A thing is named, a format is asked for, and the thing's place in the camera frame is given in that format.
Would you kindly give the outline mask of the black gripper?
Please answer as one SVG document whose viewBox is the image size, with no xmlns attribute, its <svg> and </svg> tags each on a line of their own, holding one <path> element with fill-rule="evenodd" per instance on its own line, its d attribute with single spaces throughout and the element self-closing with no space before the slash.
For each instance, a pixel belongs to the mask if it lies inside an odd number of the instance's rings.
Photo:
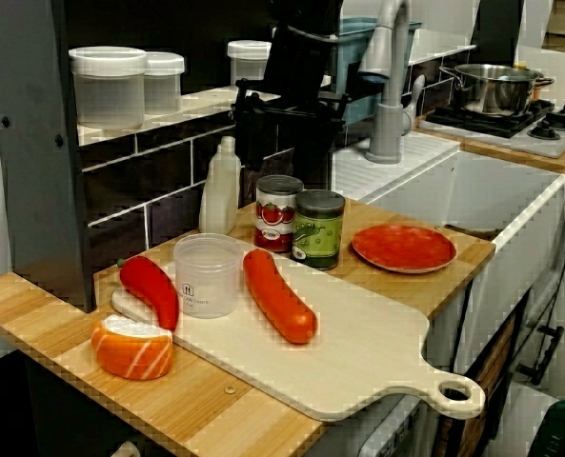
<svg viewBox="0 0 565 457">
<path fill-rule="evenodd" d="M 344 126 L 346 94 L 321 89 L 334 33 L 316 34 L 280 24 L 272 39 L 264 77 L 241 79 L 233 104 L 236 147 L 242 164 L 260 170 L 275 150 L 275 125 L 303 124 L 295 131 L 295 176 L 307 177 L 324 162 Z"/>
</svg>

